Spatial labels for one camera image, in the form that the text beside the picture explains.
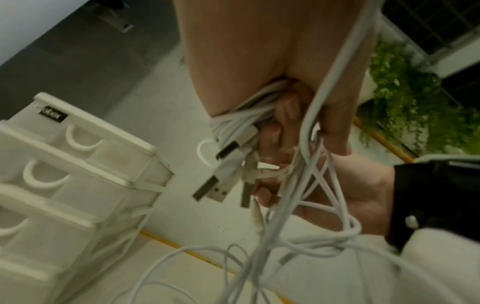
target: black label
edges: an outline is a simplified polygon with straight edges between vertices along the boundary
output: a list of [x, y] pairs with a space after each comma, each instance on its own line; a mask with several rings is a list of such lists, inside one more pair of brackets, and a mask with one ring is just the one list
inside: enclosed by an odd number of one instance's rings
[[40, 115], [43, 115], [45, 117], [48, 117], [52, 120], [55, 120], [56, 122], [60, 123], [62, 121], [65, 120], [65, 118], [68, 117], [68, 114], [65, 114], [64, 112], [61, 112], [57, 109], [54, 109], [52, 107], [49, 107], [49, 106], [45, 106], [43, 107], [40, 112], [39, 112]]

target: sleeve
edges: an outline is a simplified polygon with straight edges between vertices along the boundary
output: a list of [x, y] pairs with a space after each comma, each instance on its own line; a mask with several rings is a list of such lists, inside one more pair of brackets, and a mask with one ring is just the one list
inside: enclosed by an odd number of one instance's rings
[[395, 166], [385, 237], [402, 250], [416, 229], [438, 228], [480, 241], [480, 162], [442, 160]]

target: drawer handle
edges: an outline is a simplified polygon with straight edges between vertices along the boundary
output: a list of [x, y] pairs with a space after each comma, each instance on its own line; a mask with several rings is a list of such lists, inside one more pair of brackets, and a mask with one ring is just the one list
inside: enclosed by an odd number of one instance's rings
[[10, 228], [0, 228], [0, 237], [11, 236], [19, 232], [26, 224], [27, 219], [24, 219], [20, 224]]
[[42, 190], [57, 188], [66, 183], [66, 181], [68, 181], [68, 179], [70, 178], [70, 175], [66, 175], [63, 178], [53, 182], [39, 181], [34, 177], [34, 169], [38, 165], [38, 163], [39, 162], [37, 160], [31, 160], [23, 169], [23, 180], [28, 186], [32, 188]]
[[102, 143], [104, 143], [104, 140], [100, 139], [99, 142], [97, 142], [93, 145], [90, 145], [90, 146], [85, 146], [85, 145], [79, 144], [74, 139], [74, 132], [75, 132], [76, 129], [77, 129], [76, 126], [70, 125], [70, 126], [67, 127], [66, 133], [65, 133], [66, 142], [72, 148], [74, 148], [75, 150], [82, 151], [82, 152], [91, 152], [91, 151], [95, 150], [96, 148], [98, 148]]

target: hanging plant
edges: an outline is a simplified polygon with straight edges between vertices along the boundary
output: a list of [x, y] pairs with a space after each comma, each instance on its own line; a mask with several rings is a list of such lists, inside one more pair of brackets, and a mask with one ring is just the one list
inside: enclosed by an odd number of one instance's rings
[[[480, 113], [453, 105], [438, 75], [426, 64], [414, 65], [404, 45], [378, 42], [370, 75], [377, 88], [357, 111], [366, 145], [380, 125], [392, 143], [405, 133], [415, 134], [416, 153], [442, 153], [447, 146], [480, 153]], [[428, 134], [425, 141], [422, 133]]]

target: tangled cable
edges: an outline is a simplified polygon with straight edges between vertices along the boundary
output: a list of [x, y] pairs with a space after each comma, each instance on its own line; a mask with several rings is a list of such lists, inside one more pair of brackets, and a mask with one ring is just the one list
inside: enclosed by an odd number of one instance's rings
[[[444, 284], [433, 279], [430, 275], [400, 257], [387, 251], [368, 247], [355, 242], [355, 238], [361, 232], [361, 224], [348, 213], [347, 204], [337, 179], [337, 173], [331, 155], [324, 149], [323, 140], [319, 135], [314, 137], [314, 150], [311, 154], [312, 127], [317, 120], [318, 113], [334, 85], [338, 82], [340, 76], [346, 69], [350, 59], [355, 54], [364, 37], [367, 35], [368, 30], [376, 20], [381, 5], [382, 1], [371, 1], [361, 13], [355, 27], [347, 38], [346, 43], [343, 45], [321, 84], [321, 87], [317, 91], [301, 125], [298, 145], [299, 152], [294, 158], [292, 167], [289, 168], [289, 175], [284, 182], [285, 185], [282, 196], [277, 206], [271, 208], [264, 217], [265, 228], [262, 231], [258, 247], [250, 254], [247, 254], [247, 252], [237, 244], [231, 244], [227, 250], [211, 246], [189, 246], [177, 249], [157, 260], [141, 276], [130, 293], [128, 304], [135, 303], [140, 288], [146, 284], [150, 274], [155, 269], [163, 265], [170, 258], [185, 251], [210, 250], [223, 255], [225, 287], [215, 301], [215, 304], [236, 304], [247, 280], [250, 280], [252, 283], [250, 304], [255, 304], [257, 303], [259, 294], [267, 303], [270, 303], [264, 293], [264, 286], [270, 278], [272, 278], [284, 265], [293, 260], [296, 256], [302, 254], [328, 258], [340, 254], [346, 248], [354, 249], [356, 251], [365, 251], [386, 258], [396, 265], [399, 265], [404, 270], [410, 271], [425, 283], [435, 288], [438, 293], [441, 293], [444, 298], [448, 299], [451, 303], [464, 303], [461, 298], [451, 292]], [[252, 125], [261, 127], [263, 123], [271, 121], [275, 101], [288, 88], [288, 86], [288, 81], [272, 83], [261, 89], [258, 93], [230, 113], [213, 118], [211, 120], [211, 126], [214, 140], [221, 148], [223, 148], [241, 136], [248, 127]], [[317, 168], [317, 163], [322, 154], [325, 155], [326, 161], [322, 169], [319, 170]], [[333, 190], [325, 180], [324, 175], [327, 172]], [[307, 189], [307, 185], [312, 176], [315, 177], [315, 182], [309, 189]], [[327, 195], [331, 202], [331, 206], [304, 201], [318, 185]], [[317, 208], [336, 214], [342, 222], [342, 230], [282, 239], [280, 237], [280, 232], [290, 215], [299, 205]], [[244, 262], [240, 261], [230, 253], [230, 250], [234, 247], [240, 248], [245, 254], [246, 260]], [[280, 259], [280, 266], [277, 269], [272, 273], [265, 273], [264, 267], [269, 259], [270, 253], [280, 247], [288, 248], [290, 249], [290, 252]], [[241, 266], [241, 270], [230, 282], [228, 282], [226, 276], [227, 262], [229, 259]]]

